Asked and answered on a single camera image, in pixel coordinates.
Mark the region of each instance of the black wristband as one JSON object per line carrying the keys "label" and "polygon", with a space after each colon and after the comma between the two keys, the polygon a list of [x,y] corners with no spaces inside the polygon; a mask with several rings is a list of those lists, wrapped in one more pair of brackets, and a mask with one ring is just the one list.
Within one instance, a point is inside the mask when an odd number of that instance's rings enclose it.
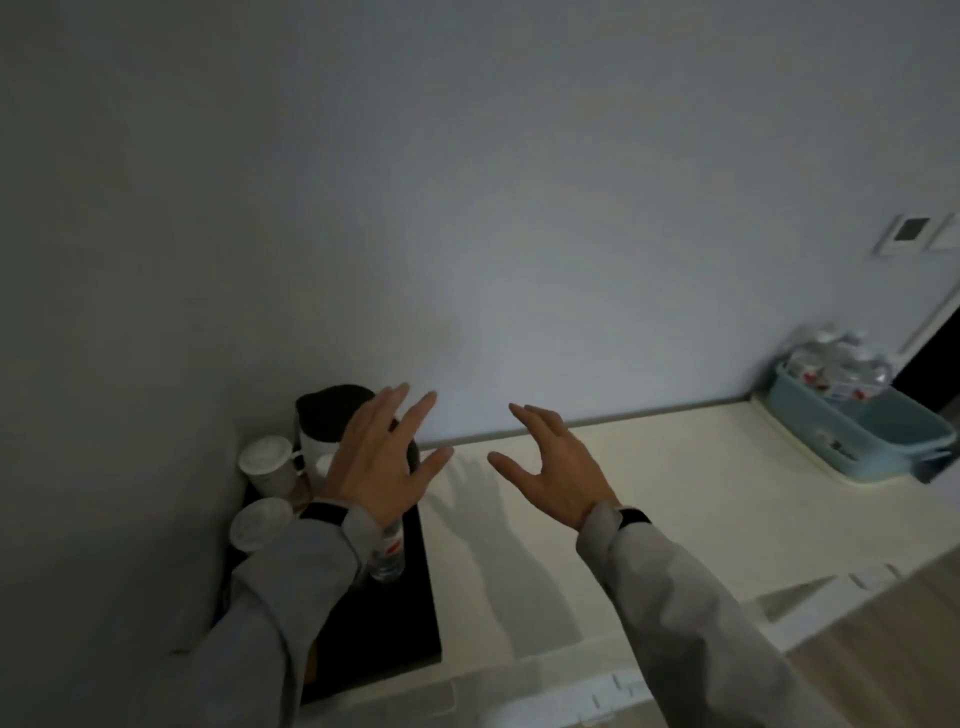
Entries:
{"label": "black wristband", "polygon": [[333,525],[343,525],[344,518],[347,517],[347,508],[336,503],[314,502],[303,509],[300,517],[332,523]]}
{"label": "black wristband", "polygon": [[647,514],[638,508],[620,508],[620,527],[616,530],[626,528],[631,523],[649,523]]}

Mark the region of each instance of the person's right hand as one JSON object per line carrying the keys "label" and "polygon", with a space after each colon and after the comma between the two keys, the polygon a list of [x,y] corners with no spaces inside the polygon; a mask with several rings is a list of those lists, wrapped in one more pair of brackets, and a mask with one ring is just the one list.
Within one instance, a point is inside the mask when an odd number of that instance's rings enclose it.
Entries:
{"label": "person's right hand", "polygon": [[491,452],[487,460],[527,500],[547,516],[578,531],[597,503],[620,505],[600,466],[566,428],[560,415],[532,404],[511,404],[510,411],[540,447],[540,474],[527,473],[500,452]]}
{"label": "person's right hand", "polygon": [[453,455],[453,448],[436,449],[415,473],[408,471],[407,446],[437,401],[428,392],[391,431],[409,392],[408,384],[387,387],[353,413],[326,476],[326,496],[363,506],[380,528],[415,505]]}

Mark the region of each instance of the blue basket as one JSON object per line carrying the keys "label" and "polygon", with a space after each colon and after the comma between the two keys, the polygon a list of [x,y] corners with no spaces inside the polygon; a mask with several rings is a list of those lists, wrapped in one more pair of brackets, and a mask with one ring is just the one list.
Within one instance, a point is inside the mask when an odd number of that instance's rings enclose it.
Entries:
{"label": "blue basket", "polygon": [[893,387],[856,419],[777,367],[764,401],[770,413],[840,473],[861,482],[909,473],[919,460],[949,455],[957,433],[944,418]]}

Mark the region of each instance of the gray sleeve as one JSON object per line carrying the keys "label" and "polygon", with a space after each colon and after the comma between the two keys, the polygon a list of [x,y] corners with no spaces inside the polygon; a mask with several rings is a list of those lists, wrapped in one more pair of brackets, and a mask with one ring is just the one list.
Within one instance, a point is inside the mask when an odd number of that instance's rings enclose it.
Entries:
{"label": "gray sleeve", "polygon": [[229,611],[191,655],[185,722],[293,723],[310,644],[381,538],[354,506],[340,527],[293,522],[237,567]]}
{"label": "gray sleeve", "polygon": [[848,727],[750,623],[730,592],[649,523],[596,506],[577,552],[616,608],[671,728]]}

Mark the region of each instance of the white countertop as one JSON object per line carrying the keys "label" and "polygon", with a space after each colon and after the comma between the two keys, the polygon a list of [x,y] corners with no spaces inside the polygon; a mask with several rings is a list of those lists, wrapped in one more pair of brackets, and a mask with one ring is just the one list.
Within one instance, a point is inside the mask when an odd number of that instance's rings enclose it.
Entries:
{"label": "white countertop", "polygon": [[[924,561],[960,543],[960,514],[926,486],[910,477],[840,482],[747,402],[576,434],[621,500],[741,601],[871,564]],[[339,705],[507,674],[531,660],[563,664],[556,680],[630,661],[611,604],[576,555],[575,533],[500,478],[486,461],[491,449],[540,467],[529,436],[461,445],[420,505],[443,661],[348,692]]]}

